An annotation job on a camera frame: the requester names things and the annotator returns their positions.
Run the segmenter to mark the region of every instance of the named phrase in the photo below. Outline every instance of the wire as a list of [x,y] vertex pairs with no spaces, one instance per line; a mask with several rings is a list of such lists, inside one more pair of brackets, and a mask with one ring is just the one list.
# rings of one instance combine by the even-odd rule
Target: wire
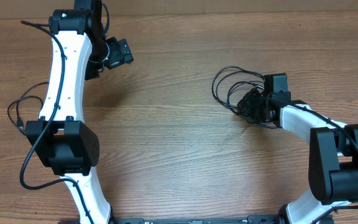
[[[235,68],[238,69],[238,71],[232,72],[228,75],[225,75],[222,79],[220,79],[220,81],[218,81],[218,83],[215,85],[216,80],[218,79],[218,77],[220,76],[220,74],[222,74],[225,70],[230,69],[230,68]],[[236,91],[236,89],[242,85],[248,84],[248,85],[252,85],[254,87],[257,87],[261,90],[264,89],[264,87],[262,85],[259,85],[259,83],[263,83],[262,81],[241,81],[241,82],[236,82],[235,84],[232,85],[232,87],[230,87],[228,93],[227,93],[227,99],[226,101],[223,101],[220,99],[219,94],[218,94],[218,90],[219,90],[219,85],[228,77],[238,74],[238,73],[246,73],[249,75],[254,75],[258,78],[263,79],[263,75],[257,73],[257,72],[251,72],[248,70],[244,70],[240,67],[237,66],[227,66],[222,68],[214,77],[213,81],[212,81],[212,95],[215,98],[216,101],[218,101],[220,104],[222,104],[224,107],[226,107],[227,109],[231,110],[235,115],[238,115],[242,118],[244,118],[249,124],[258,124],[259,126],[262,126],[264,128],[269,128],[269,129],[276,129],[278,127],[276,126],[269,126],[266,125],[267,123],[270,123],[270,121],[266,121],[266,122],[255,122],[252,120],[252,118],[249,116],[249,114],[244,113],[243,111],[238,111],[239,107],[237,105],[232,105],[230,103],[230,96]]]
[[86,204],[85,204],[85,200],[84,200],[84,196],[83,194],[81,193],[81,189],[80,187],[78,186],[78,183],[76,181],[74,181],[73,179],[69,179],[69,178],[64,178],[64,179],[58,179],[58,180],[54,180],[54,181],[51,181],[49,183],[46,183],[46,184],[42,184],[40,186],[29,186],[27,185],[25,182],[24,182],[24,171],[25,171],[25,168],[27,167],[29,161],[30,161],[30,158],[31,156],[33,155],[35,149],[37,148],[37,146],[40,144],[40,141],[41,139],[45,136],[46,132],[49,131],[49,127],[50,125],[52,124],[52,121],[53,119],[55,118],[55,115],[56,115],[56,112],[57,110],[59,109],[59,101],[60,101],[60,96],[62,94],[62,88],[63,88],[63,81],[64,81],[64,76],[65,76],[65,65],[66,65],[66,56],[64,54],[64,50],[63,50],[63,47],[60,43],[60,41],[56,38],[55,35],[53,35],[50,31],[42,28],[41,26],[37,25],[37,24],[33,24],[33,23],[30,23],[30,22],[27,22],[27,21],[21,21],[22,24],[24,25],[27,25],[27,26],[31,26],[31,27],[35,27],[43,32],[45,32],[46,34],[48,34],[49,36],[52,37],[52,39],[57,43],[57,45],[59,46],[59,49],[60,49],[60,53],[61,53],[61,57],[62,57],[62,72],[61,72],[61,75],[60,75],[60,83],[59,83],[59,87],[58,87],[58,91],[57,91],[57,97],[56,97],[56,102],[53,106],[53,111],[52,111],[52,115],[50,116],[47,124],[45,125],[44,129],[42,130],[40,136],[37,138],[37,140],[34,142],[33,146],[31,147],[31,150],[30,152],[27,154],[24,162],[23,162],[23,165],[22,165],[22,169],[20,171],[20,183],[21,185],[26,188],[26,189],[29,189],[29,190],[38,190],[38,189],[42,189],[42,188],[45,188],[45,187],[48,187],[48,186],[51,186],[53,184],[57,184],[57,183],[60,183],[60,182],[71,182],[73,184],[73,186],[77,189],[77,192],[78,192],[78,196],[80,197],[80,200],[81,200],[81,204],[84,208],[84,211],[85,211],[85,215],[89,218],[89,222],[91,224],[94,224],[93,222],[93,219],[90,215],[90,212],[88,210],[88,208],[86,207]]
[[40,26],[40,27],[49,27],[49,24],[34,24],[34,25],[37,25],[37,26]]
[[[23,134],[25,135],[25,131],[24,131],[24,124],[23,124],[23,121],[22,119],[20,118],[20,115],[19,115],[19,102],[22,101],[22,100],[26,100],[28,98],[36,98],[38,99],[40,102],[41,102],[41,108],[43,107],[44,105],[44,102],[42,101],[41,98],[39,98],[38,96],[29,96],[29,97],[26,97],[26,94],[28,94],[28,92],[30,92],[32,89],[34,89],[35,87],[37,86],[40,86],[40,85],[45,85],[45,84],[49,84],[49,82],[42,82],[42,83],[38,83],[32,87],[30,87],[27,91],[25,91],[23,93],[23,95],[18,99],[18,100],[15,100],[13,101],[8,107],[7,107],[7,116],[9,117],[9,119],[11,120],[12,124],[18,128],[18,130]],[[11,107],[16,104],[16,116],[17,116],[17,121],[14,122],[12,117],[11,117]]]
[[38,96],[26,96],[26,97],[21,97],[20,99],[13,101],[13,102],[7,107],[7,116],[8,116],[8,118],[11,120],[11,122],[13,123],[13,125],[16,126],[16,127],[19,129],[19,131],[20,131],[23,135],[25,135],[25,131],[24,131],[23,124],[22,124],[23,122],[21,121],[19,115],[18,115],[18,117],[17,117],[17,122],[15,123],[15,122],[13,121],[13,119],[12,119],[11,114],[10,114],[9,111],[11,110],[11,107],[12,107],[14,104],[17,105],[17,104],[19,104],[20,101],[26,100],[26,99],[29,99],[29,98],[38,99],[38,100],[41,102],[41,108],[43,107],[44,102],[43,102],[42,99],[39,98]]
[[[288,103],[288,102],[283,101],[283,100],[278,100],[278,99],[273,99],[273,98],[268,98],[268,97],[262,97],[262,99],[265,99],[267,101],[270,100],[270,101],[276,101],[276,102],[280,102],[280,103],[285,103],[287,105],[293,106],[294,108],[298,108],[299,110],[303,110],[303,111],[306,111],[306,112],[309,112],[309,113],[315,115],[316,117],[318,117],[318,118],[322,119],[323,121],[327,122],[327,124],[330,124],[330,125],[334,126],[336,129],[338,129],[340,132],[342,132],[343,135],[345,135],[345,137],[349,140],[350,144],[353,146],[354,149],[356,149],[356,151],[358,153],[358,145],[353,140],[353,138],[350,136],[350,134],[347,133],[344,128],[340,127],[340,125],[332,122],[330,118],[326,118],[325,116],[323,116],[323,115],[321,115],[321,114],[319,114],[319,113],[317,113],[317,112],[315,112],[313,110],[309,110],[306,107],[298,106],[298,105],[293,104],[293,103]],[[328,216],[331,212],[337,211],[339,209],[343,209],[343,210],[358,209],[358,205],[332,207],[328,211],[326,211],[325,213],[320,215],[317,219],[313,220],[312,224],[316,224],[317,222],[321,221],[324,217]]]
[[107,15],[107,23],[106,23],[106,27],[104,28],[104,36],[107,37],[107,32],[109,31],[110,28],[110,14],[107,5],[105,3],[102,3],[102,6],[106,10],[106,15]]

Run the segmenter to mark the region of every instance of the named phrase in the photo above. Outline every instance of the black metal base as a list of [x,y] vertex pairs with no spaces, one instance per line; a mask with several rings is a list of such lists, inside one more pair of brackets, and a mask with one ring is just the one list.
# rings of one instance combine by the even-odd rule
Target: black metal base
[[[59,222],[58,224],[80,224]],[[110,224],[285,224],[278,215],[249,215],[247,218],[188,218],[167,220],[144,220],[143,218],[117,218]]]

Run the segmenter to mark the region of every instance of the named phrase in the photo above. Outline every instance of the cable clip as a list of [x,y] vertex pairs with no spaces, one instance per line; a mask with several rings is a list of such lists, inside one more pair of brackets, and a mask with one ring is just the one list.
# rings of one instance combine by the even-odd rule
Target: cable clip
[[56,108],[60,109],[60,106],[59,106],[59,104],[57,104],[57,103],[54,103],[53,105],[54,105],[54,107],[56,107]]

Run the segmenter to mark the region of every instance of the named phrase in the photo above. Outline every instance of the robotic arm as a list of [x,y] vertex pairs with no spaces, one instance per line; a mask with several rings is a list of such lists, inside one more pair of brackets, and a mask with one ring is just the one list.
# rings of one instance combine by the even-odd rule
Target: robotic arm
[[[125,39],[106,40],[109,21],[103,29],[102,5],[100,0],[75,0],[74,10],[56,10],[49,18],[50,31],[64,49],[65,76],[59,108],[48,134],[35,151],[43,165],[51,167],[55,175],[77,182],[93,222],[108,224],[113,220],[112,209],[103,196],[95,168],[99,160],[99,139],[86,127],[83,117],[84,82],[99,77],[105,67],[112,69],[134,59]],[[53,39],[52,44],[47,97],[39,120],[28,121],[26,126],[25,133],[32,145],[51,118],[60,85],[62,53]],[[64,135],[56,135],[59,130],[64,131]],[[77,189],[71,182],[65,183],[80,211],[80,223],[91,223]]]
[[[324,116],[321,119],[310,113],[305,102],[292,101],[284,73],[265,75],[263,92],[251,89],[238,107],[251,114],[254,121],[272,121],[310,144],[310,188],[280,210],[281,222],[314,223],[332,208],[358,202],[358,152],[338,130],[342,128],[358,145],[358,124],[347,125]],[[339,162],[338,156],[352,157],[352,162]],[[333,221],[328,217],[321,223]]]
[[[47,98],[39,120],[28,121],[25,134],[34,145],[45,131],[56,107],[61,60],[62,55],[65,55],[65,76],[59,108],[35,151],[42,164],[51,167],[55,175],[78,184],[88,211],[84,210],[77,189],[71,182],[67,182],[80,212],[81,224],[91,223],[88,215],[97,224],[147,224],[141,219],[114,219],[96,174],[99,139],[85,125],[83,117],[85,80],[97,78],[105,67],[112,69],[134,60],[125,39],[106,39],[108,25],[103,29],[102,6],[100,0],[75,0],[74,10],[56,10],[49,18],[50,31],[64,52],[62,54],[52,39],[53,63]],[[346,137],[350,135],[358,145],[358,124],[347,125],[330,119],[327,122],[310,113],[311,108],[305,102],[292,101],[286,74],[265,75],[263,92],[253,88],[239,102],[238,107],[251,114],[254,121],[272,121],[277,127],[295,133],[310,144],[310,188],[298,200],[284,205],[279,215],[250,215],[243,220],[209,220],[208,223],[310,224],[320,220],[320,223],[333,223],[330,218],[320,218],[333,207],[358,202],[358,151]],[[57,135],[59,130],[63,130],[64,134]],[[352,162],[340,163],[338,156],[351,156]],[[188,221],[159,220],[149,223],[175,224]]]

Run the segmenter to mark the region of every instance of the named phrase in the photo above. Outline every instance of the wood grain surface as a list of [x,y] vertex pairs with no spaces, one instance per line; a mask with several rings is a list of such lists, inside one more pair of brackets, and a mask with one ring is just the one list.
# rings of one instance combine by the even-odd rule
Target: wood grain surface
[[[358,10],[358,0],[103,0],[103,3],[111,16]],[[55,9],[73,9],[73,5],[74,0],[0,0],[0,19],[48,18]]]
[[[226,65],[286,72],[294,99],[358,123],[358,12],[112,17],[135,61],[85,85],[85,121],[100,139],[98,175],[117,217],[206,218],[273,213],[308,188],[308,145],[282,129],[250,126],[211,96]],[[0,223],[78,218],[64,184],[30,191],[19,170],[30,149],[6,108],[49,78],[50,38],[0,21]],[[221,93],[239,75],[222,85]],[[33,95],[45,97],[46,87]],[[233,101],[246,93],[236,92]],[[21,104],[37,119],[39,102]],[[25,179],[56,179],[34,156]],[[358,223],[341,211],[338,223]]]

